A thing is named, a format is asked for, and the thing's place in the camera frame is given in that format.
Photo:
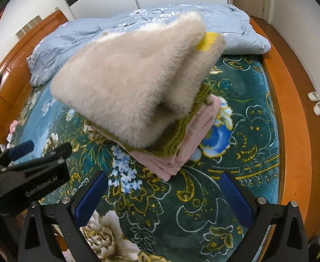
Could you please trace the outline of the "blue floral fleece blanket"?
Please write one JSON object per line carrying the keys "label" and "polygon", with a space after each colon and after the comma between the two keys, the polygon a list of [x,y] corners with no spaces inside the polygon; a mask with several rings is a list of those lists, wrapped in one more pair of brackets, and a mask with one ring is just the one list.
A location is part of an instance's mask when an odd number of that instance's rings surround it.
{"label": "blue floral fleece blanket", "polygon": [[12,143],[31,140],[29,161],[66,141],[70,180],[42,204],[72,196],[98,170],[108,190],[98,206],[119,216],[126,238],[144,261],[226,261],[246,230],[218,187],[231,172],[255,196],[278,200],[280,149],[277,122],[261,56],[224,56],[206,81],[222,107],[212,129],[169,181],[152,174],[117,144],[104,141],[73,109],[58,102],[45,84],[24,105]]}

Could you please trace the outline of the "beige fuzzy cartoon sweater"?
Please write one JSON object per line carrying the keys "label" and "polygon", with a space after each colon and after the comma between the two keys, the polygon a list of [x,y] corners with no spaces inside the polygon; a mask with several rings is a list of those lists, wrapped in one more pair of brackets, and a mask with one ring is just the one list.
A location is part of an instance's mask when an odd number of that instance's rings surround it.
{"label": "beige fuzzy cartoon sweater", "polygon": [[186,12],[167,26],[90,42],[54,76],[50,92],[122,143],[146,148],[190,112],[225,48],[222,34]]}

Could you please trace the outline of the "white slipper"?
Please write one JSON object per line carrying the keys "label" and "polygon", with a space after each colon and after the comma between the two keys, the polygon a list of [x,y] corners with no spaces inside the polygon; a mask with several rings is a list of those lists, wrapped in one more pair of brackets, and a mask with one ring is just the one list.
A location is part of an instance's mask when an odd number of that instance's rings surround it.
{"label": "white slipper", "polygon": [[317,94],[316,91],[309,92],[307,94],[307,97],[312,102],[318,102],[319,101],[319,95]]}
{"label": "white slipper", "polygon": [[320,101],[314,105],[313,112],[316,116],[320,116]]}

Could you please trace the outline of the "white slipper far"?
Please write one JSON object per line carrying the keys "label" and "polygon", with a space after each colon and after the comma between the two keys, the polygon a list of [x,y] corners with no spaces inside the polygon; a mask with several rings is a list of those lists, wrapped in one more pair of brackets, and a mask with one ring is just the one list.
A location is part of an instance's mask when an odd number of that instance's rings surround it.
{"label": "white slipper far", "polygon": [[319,101],[319,95],[317,94],[316,91],[309,92],[307,94],[307,97],[312,102],[318,102]]}

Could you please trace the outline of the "white slipper near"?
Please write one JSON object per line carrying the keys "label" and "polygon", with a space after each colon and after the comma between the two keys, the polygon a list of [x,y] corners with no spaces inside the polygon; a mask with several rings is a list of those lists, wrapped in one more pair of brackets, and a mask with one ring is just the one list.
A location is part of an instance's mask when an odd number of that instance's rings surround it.
{"label": "white slipper near", "polygon": [[320,116],[320,101],[314,105],[313,112],[316,116]]}

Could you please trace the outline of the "pink folded garment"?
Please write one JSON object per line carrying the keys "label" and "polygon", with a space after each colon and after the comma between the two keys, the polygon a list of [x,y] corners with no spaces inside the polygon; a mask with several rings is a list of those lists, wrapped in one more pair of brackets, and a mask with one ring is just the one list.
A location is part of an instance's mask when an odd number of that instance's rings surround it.
{"label": "pink folded garment", "polygon": [[160,157],[144,152],[132,152],[126,147],[124,149],[137,162],[144,165],[162,180],[169,181],[171,176],[175,176],[190,159],[216,120],[222,101],[213,94],[207,100],[208,104],[202,105],[190,120],[189,126],[186,128],[185,137],[174,155]]}

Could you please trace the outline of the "light blue floral quilt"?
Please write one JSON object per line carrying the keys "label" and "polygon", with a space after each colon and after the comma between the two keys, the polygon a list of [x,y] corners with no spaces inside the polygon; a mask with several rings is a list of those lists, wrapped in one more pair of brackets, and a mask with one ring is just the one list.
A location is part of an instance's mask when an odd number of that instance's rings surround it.
{"label": "light blue floral quilt", "polygon": [[270,42],[253,29],[249,15],[232,4],[168,4],[111,18],[80,18],[60,25],[42,38],[27,57],[30,85],[39,87],[46,84],[79,49],[103,33],[150,31],[167,26],[180,14],[192,11],[200,14],[208,32],[225,37],[225,54],[265,54],[271,50]]}

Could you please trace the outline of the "orange wooden bed frame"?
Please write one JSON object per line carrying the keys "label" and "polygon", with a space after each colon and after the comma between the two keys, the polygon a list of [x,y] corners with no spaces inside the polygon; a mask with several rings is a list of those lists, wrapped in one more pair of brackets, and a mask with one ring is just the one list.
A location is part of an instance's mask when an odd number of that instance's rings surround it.
{"label": "orange wooden bed frame", "polygon": [[[19,40],[0,63],[0,76],[2,76],[0,84],[0,143],[4,143],[11,122],[18,121],[32,92],[39,88],[30,85],[31,73],[26,62],[27,57],[32,54],[34,47],[42,38],[66,22],[68,20],[62,12],[56,11],[50,14]],[[216,63],[224,56],[233,55],[222,53]],[[317,233],[320,227],[320,167],[312,163],[309,125],[299,91],[278,50],[272,48],[268,53],[257,56],[261,56],[267,76],[277,122],[280,149],[278,200],[273,204],[286,205],[292,200],[298,203],[305,227],[308,255],[310,255],[311,248],[308,245],[308,240]],[[208,83],[206,79],[215,65],[203,82]],[[46,83],[49,85],[49,91],[51,82],[52,79]],[[0,215],[0,246],[3,247],[11,261],[18,261],[21,233],[29,208],[35,203],[46,205],[41,203],[44,197],[33,201],[28,208],[17,215]],[[80,227],[79,230],[99,261],[144,261],[141,259],[141,250],[138,245],[126,238],[123,233],[116,212],[109,210],[105,214],[100,214],[98,206],[99,203],[87,225]],[[269,227],[253,261],[262,261],[274,228],[273,225]]]}

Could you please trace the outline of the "olive green folded garment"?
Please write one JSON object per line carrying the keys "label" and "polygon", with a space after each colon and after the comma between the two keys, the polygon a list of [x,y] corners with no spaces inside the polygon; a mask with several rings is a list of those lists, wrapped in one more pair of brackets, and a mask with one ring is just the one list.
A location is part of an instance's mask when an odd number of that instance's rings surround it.
{"label": "olive green folded garment", "polygon": [[166,127],[164,132],[161,134],[152,145],[147,148],[134,148],[125,143],[119,141],[119,139],[112,135],[110,132],[95,126],[92,122],[85,119],[86,124],[91,127],[100,135],[102,135],[102,143],[117,143],[124,150],[128,152],[141,152],[146,154],[153,154],[159,157],[168,157],[177,154],[180,144],[183,142],[187,129],[190,126],[190,121],[198,114],[200,108],[205,104],[209,104],[208,97],[212,94],[212,86],[209,83],[203,82],[200,90],[194,98],[193,105],[190,112],[183,118],[176,119],[173,123]]}

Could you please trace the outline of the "pink small item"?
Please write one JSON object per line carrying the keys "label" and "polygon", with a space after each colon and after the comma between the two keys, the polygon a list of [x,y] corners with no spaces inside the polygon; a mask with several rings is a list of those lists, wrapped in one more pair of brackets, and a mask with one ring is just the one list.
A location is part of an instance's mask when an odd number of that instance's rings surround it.
{"label": "pink small item", "polygon": [[14,120],[14,121],[10,124],[10,126],[9,126],[9,134],[7,135],[7,138],[6,138],[7,143],[11,143],[11,139],[12,139],[12,136],[13,136],[13,134],[14,134],[14,132],[15,132],[15,129],[16,129],[16,127],[17,127],[17,124],[18,124],[18,121],[17,121],[17,120]]}

